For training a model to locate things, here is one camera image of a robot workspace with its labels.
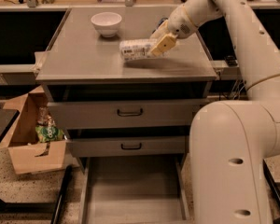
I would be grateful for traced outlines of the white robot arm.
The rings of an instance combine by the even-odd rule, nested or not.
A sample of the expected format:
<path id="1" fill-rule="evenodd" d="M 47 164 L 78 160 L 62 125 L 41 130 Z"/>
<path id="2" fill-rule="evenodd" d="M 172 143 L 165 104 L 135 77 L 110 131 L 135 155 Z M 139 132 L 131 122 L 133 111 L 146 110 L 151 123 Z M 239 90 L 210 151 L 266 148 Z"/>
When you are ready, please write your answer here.
<path id="1" fill-rule="evenodd" d="M 212 0 L 247 93 L 204 106 L 190 129 L 195 224 L 273 224 L 263 160 L 280 154 L 280 51 L 246 0 Z"/>

